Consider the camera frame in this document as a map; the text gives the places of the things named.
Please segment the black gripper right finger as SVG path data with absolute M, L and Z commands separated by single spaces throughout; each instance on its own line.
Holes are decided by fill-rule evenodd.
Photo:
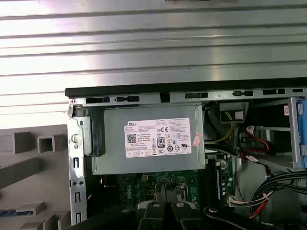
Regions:
M 272 230 L 273 227 L 255 222 L 223 207 L 197 210 L 193 203 L 178 200 L 174 189 L 167 189 L 167 203 L 184 230 Z

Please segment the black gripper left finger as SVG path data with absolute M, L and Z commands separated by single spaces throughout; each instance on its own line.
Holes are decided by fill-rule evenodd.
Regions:
M 162 230 L 166 206 L 165 185 L 155 187 L 155 200 L 139 203 L 137 209 L 127 205 L 114 206 L 69 230 Z

